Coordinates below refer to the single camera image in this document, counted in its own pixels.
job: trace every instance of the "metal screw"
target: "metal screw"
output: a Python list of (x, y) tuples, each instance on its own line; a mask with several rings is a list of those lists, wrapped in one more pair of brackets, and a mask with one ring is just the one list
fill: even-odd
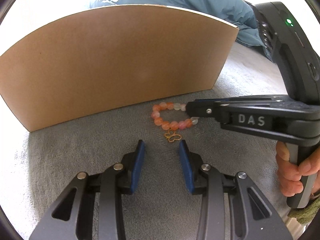
[(77, 174), (78, 179), (85, 179), (86, 176), (87, 174), (84, 171), (81, 171)]
[(211, 169), (211, 166), (209, 165), (209, 164), (202, 164), (201, 165), (201, 169), (203, 170), (203, 171), (208, 171), (208, 170), (210, 170)]
[(238, 177), (241, 179), (245, 179), (247, 177), (247, 174), (245, 172), (241, 171), (238, 173)]
[(113, 165), (113, 168), (116, 170), (116, 171), (120, 171), (123, 169), (123, 164), (122, 163), (116, 163), (115, 165)]

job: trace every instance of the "blue rubber pad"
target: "blue rubber pad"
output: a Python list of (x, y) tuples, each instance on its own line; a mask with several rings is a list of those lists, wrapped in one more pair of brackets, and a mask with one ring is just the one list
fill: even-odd
[(193, 173), (189, 161), (189, 149), (184, 141), (179, 143), (179, 157), (182, 165), (182, 172), (186, 182), (186, 187), (189, 192), (192, 194), (195, 190), (195, 185), (193, 183)]
[(141, 173), (141, 168), (144, 160), (144, 153), (145, 153), (145, 144), (142, 140), (139, 141), (137, 149), (136, 149), (136, 160), (134, 163), (134, 167), (132, 170), (132, 177), (131, 177), (131, 192), (135, 192), (138, 187), (139, 177)]

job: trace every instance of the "bead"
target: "bead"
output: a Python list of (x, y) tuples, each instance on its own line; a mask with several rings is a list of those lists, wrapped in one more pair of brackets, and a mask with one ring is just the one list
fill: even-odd
[(156, 119), (157, 117), (160, 117), (160, 113), (159, 113), (158, 111), (153, 111), (153, 112), (151, 113), (151, 117), (152, 117), (153, 119)]
[(191, 119), (186, 119), (186, 120), (184, 120), (184, 122), (185, 122), (185, 124), (186, 124), (186, 127), (191, 127), (192, 126), (192, 121), (191, 121)]
[(167, 106), (168, 106), (168, 109), (169, 109), (169, 110), (172, 110), (172, 109), (173, 109), (173, 103), (172, 103), (172, 102), (167, 103)]
[(175, 110), (180, 110), (180, 109), (181, 109), (181, 104), (179, 104), (179, 103), (174, 103), (174, 104), (173, 104), (173, 108), (174, 108)]
[(170, 128), (171, 128), (172, 130), (178, 130), (178, 129), (179, 129), (179, 124), (178, 124), (178, 122), (176, 122), (176, 121), (171, 122), (171, 123), (170, 123)]
[(190, 120), (192, 121), (192, 125), (195, 125), (198, 123), (198, 117), (191, 117)]
[(154, 105), (153, 107), (152, 107), (152, 111), (160, 111), (161, 110), (161, 107), (159, 106), (159, 105)]
[(161, 110), (165, 110), (165, 109), (167, 109), (167, 103), (165, 103), (165, 102), (161, 102), (160, 104), (159, 104), (159, 106), (160, 106), (160, 108), (161, 108)]
[(157, 117), (155, 119), (155, 125), (160, 126), (163, 123), (163, 119), (161, 117)]
[(164, 121), (161, 125), (163, 130), (169, 130), (170, 129), (170, 123), (168, 121)]
[(179, 125), (179, 129), (180, 130), (183, 130), (183, 129), (185, 129), (187, 127), (187, 125), (186, 125), (186, 123), (184, 121), (179, 122), (178, 125)]
[(181, 104), (181, 111), (183, 111), (183, 112), (186, 111), (186, 104)]

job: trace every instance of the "gray handle grip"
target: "gray handle grip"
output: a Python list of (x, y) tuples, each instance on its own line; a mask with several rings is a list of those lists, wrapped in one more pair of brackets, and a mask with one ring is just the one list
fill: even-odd
[[(290, 163), (299, 165), (306, 158), (308, 158), (318, 147), (314, 145), (311, 147), (302, 147), (294, 144), (287, 143), (287, 148), (290, 152)], [(310, 201), (310, 194), (313, 188), (313, 184), (316, 180), (317, 173), (310, 176), (302, 176), (301, 182), (303, 184), (303, 191), (295, 194), (292, 197), (287, 198), (287, 205), (291, 208), (305, 208)]]

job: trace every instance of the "brown cardboard panel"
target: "brown cardboard panel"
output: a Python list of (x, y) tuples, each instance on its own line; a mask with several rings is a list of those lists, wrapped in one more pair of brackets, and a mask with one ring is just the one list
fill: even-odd
[(49, 23), (0, 56), (0, 94), (29, 131), (211, 89), (236, 26), (190, 10), (96, 8)]

